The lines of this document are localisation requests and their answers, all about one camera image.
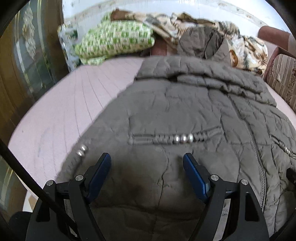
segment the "black rod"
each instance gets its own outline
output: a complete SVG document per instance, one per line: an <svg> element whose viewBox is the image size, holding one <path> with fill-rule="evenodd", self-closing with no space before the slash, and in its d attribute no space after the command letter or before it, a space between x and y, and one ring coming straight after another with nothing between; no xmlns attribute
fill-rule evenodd
<svg viewBox="0 0 296 241"><path fill-rule="evenodd" d="M69 215L48 196L43 189L35 182L30 176L26 169L19 163L16 157L8 149L8 147L0 139L0 155L4 158L7 164L14 170L19 178L32 190L43 202L47 203L48 206L59 216L61 216L65 222L78 234L76 223L69 217Z"/></svg>

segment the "gray puffer jacket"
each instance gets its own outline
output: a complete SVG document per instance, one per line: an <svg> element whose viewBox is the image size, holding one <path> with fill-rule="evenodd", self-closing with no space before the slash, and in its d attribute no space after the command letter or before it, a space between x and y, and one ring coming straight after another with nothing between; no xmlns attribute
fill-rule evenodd
<svg viewBox="0 0 296 241"><path fill-rule="evenodd" d="M189 133L193 143L173 144ZM57 180L83 174L108 152L112 168L92 204L106 240L188 240L204 208L182 166L190 152L211 174L250 182L272 235L296 206L286 178L296 170L295 137L259 77L195 57L150 57L74 146ZM81 144L89 147L82 161Z"/></svg>

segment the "pillow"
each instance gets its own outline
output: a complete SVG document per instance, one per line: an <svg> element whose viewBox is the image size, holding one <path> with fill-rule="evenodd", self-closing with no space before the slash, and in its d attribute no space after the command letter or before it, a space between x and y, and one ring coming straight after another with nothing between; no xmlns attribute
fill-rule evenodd
<svg viewBox="0 0 296 241"><path fill-rule="evenodd" d="M105 21L110 22L111 21L111 14L112 14L112 12L106 12L101 19L101 23L103 23Z"/></svg>
<svg viewBox="0 0 296 241"><path fill-rule="evenodd" d="M96 58L81 58L81 63L86 65L100 65L101 63L103 63L106 59L108 59L108 56L104 55L102 57L96 57Z"/></svg>
<svg viewBox="0 0 296 241"><path fill-rule="evenodd" d="M270 67L266 82L296 111L296 59L279 54Z"/></svg>
<svg viewBox="0 0 296 241"><path fill-rule="evenodd" d="M122 53L134 53L154 45L152 30L137 21L103 21L91 29L75 46L82 59L104 56L108 58Z"/></svg>

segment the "white wall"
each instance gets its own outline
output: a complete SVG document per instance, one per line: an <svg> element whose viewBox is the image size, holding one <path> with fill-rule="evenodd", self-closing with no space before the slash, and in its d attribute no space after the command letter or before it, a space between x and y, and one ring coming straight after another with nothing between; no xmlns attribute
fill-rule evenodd
<svg viewBox="0 0 296 241"><path fill-rule="evenodd" d="M76 14L81 13L102 2L106 1L63 0L64 18L72 18ZM118 6L131 11L163 12L169 15L172 12L188 12L196 18L233 21L239 26L242 34L256 35L254 33L257 33L259 29L257 27L253 28L254 24L250 23L246 17L243 18L239 14L234 14L233 11L232 14L228 14L226 11L227 7L224 7L224 10L221 10L218 6L219 4L230 3L242 10L249 12L251 15L255 16L271 27L290 32L279 14L265 0L113 0L108 2L110 2L113 6ZM101 16L102 14L86 17L86 19L83 20L83 23L79 25L85 25L83 29L86 30L95 27L98 24L99 18L101 18Z"/></svg>

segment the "striped cushion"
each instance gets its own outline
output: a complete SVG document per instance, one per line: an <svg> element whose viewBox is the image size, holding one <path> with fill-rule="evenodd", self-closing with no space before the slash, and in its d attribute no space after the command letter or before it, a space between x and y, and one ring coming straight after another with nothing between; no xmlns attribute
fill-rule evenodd
<svg viewBox="0 0 296 241"><path fill-rule="evenodd" d="M272 63L266 82L296 112L296 59L279 54Z"/></svg>

